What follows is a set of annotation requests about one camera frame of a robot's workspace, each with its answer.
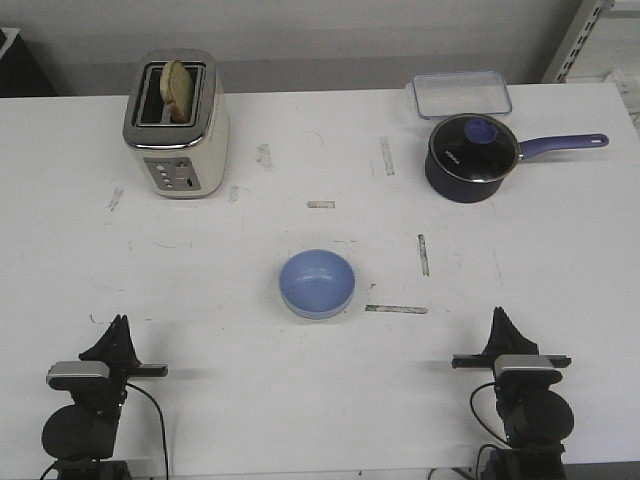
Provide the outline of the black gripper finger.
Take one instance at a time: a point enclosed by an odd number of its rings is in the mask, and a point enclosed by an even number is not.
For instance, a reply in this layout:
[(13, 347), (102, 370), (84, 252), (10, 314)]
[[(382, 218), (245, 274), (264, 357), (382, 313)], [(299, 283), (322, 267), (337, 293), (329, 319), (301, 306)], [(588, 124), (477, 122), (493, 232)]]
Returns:
[(139, 359), (131, 339), (129, 320), (126, 314), (121, 316), (120, 324), (120, 358), (121, 364), (127, 368), (139, 366)]
[(521, 334), (505, 311), (503, 311), (503, 330), (505, 349), (509, 354), (539, 354), (538, 345)]
[(94, 346), (78, 355), (81, 361), (115, 361), (120, 353), (120, 329), (123, 317), (117, 315)]
[(483, 350), (485, 355), (498, 356), (506, 351), (505, 316), (506, 313), (502, 307), (494, 308), (489, 339)]

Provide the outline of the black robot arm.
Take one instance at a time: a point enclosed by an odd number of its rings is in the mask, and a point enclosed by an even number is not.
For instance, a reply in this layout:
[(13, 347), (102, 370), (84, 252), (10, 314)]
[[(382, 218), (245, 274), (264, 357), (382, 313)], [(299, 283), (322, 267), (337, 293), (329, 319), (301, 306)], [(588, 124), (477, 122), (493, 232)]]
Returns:
[(120, 314), (96, 344), (76, 360), (52, 365), (46, 375), (47, 385), (69, 393), (73, 403), (55, 411), (42, 429), (42, 447), (54, 459), (46, 471), (55, 471), (59, 479), (130, 479), (127, 462), (112, 456), (122, 407), (133, 389), (158, 413), (164, 477), (168, 478), (163, 412), (151, 394), (130, 382), (132, 378), (163, 378), (167, 374), (167, 365), (144, 364), (138, 359), (128, 317)]
[[(469, 395), (469, 408), (478, 424), (497, 442), (479, 447), (476, 479), (564, 479), (562, 441), (573, 431), (569, 403), (551, 387), (563, 379), (561, 370), (572, 359), (544, 355), (524, 337), (501, 307), (493, 310), (489, 338), (478, 354), (456, 354), (454, 369), (487, 369), (493, 380)], [(490, 388), (504, 433), (498, 434), (481, 419), (475, 397)]]

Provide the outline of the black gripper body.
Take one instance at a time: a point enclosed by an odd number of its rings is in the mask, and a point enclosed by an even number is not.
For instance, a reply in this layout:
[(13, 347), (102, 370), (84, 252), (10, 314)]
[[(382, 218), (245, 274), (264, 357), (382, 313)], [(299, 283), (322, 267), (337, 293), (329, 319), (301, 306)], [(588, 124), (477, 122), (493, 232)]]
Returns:
[(75, 404), (123, 405), (127, 397), (126, 384), (130, 378), (162, 378), (168, 375), (167, 364), (142, 363), (136, 368), (108, 367), (110, 368), (109, 384), (98, 390), (70, 392)]
[(507, 396), (512, 398), (517, 392), (548, 390), (562, 380), (560, 370), (570, 365), (571, 358), (566, 355), (455, 354), (451, 360), (454, 369), (489, 369), (493, 374), (493, 383), (477, 387), (470, 394), (470, 400), (487, 387), (498, 390), (506, 387)]

